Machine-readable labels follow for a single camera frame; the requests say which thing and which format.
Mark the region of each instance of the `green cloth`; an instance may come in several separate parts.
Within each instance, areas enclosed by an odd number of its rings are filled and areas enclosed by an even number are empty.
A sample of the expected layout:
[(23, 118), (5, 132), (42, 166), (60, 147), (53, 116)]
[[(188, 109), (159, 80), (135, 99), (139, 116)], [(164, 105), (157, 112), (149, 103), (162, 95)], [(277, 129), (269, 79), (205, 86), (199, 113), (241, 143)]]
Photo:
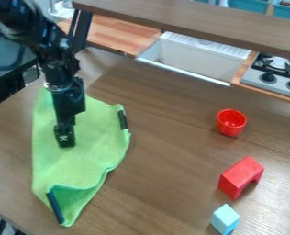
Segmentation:
[(76, 146), (61, 149), (53, 135), (56, 117), (49, 91), (41, 89), (33, 111), (34, 194), (56, 214), (47, 193), (54, 195), (64, 227), (70, 227), (103, 185), (108, 172), (124, 158), (130, 139), (121, 130), (118, 111), (86, 97), (86, 112), (76, 116)]

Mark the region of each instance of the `stovetop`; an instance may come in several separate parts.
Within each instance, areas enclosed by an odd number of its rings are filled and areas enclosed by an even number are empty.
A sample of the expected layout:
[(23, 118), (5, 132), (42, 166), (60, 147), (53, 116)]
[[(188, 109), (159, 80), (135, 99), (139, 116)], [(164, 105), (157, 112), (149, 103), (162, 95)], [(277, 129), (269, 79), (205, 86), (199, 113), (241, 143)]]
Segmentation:
[(290, 60), (260, 53), (240, 82), (290, 96)]

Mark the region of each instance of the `red bowl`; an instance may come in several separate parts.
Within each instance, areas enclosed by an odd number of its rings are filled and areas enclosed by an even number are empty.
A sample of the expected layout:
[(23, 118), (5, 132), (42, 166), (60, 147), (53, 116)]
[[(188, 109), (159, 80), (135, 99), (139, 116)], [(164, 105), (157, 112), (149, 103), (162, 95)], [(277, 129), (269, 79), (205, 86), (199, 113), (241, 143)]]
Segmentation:
[(217, 113), (217, 128), (225, 136), (240, 135), (246, 123), (245, 115), (237, 110), (223, 109)]

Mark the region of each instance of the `red arch block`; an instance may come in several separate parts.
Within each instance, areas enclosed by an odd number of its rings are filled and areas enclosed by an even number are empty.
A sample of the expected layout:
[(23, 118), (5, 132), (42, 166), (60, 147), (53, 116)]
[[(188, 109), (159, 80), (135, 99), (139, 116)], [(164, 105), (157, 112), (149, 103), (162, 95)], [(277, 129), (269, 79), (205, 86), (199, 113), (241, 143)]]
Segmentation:
[(218, 188), (231, 199), (237, 199), (250, 182), (260, 181), (263, 170), (252, 157), (245, 157), (221, 174)]

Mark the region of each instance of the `blue block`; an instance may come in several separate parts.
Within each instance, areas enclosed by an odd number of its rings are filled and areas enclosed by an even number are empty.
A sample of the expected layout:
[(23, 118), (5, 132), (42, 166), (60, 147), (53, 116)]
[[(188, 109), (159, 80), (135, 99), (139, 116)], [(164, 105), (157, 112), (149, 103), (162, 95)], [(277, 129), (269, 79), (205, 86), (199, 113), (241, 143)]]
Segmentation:
[(210, 219), (210, 224), (222, 235), (232, 232), (238, 225), (240, 215), (228, 204), (215, 210)]

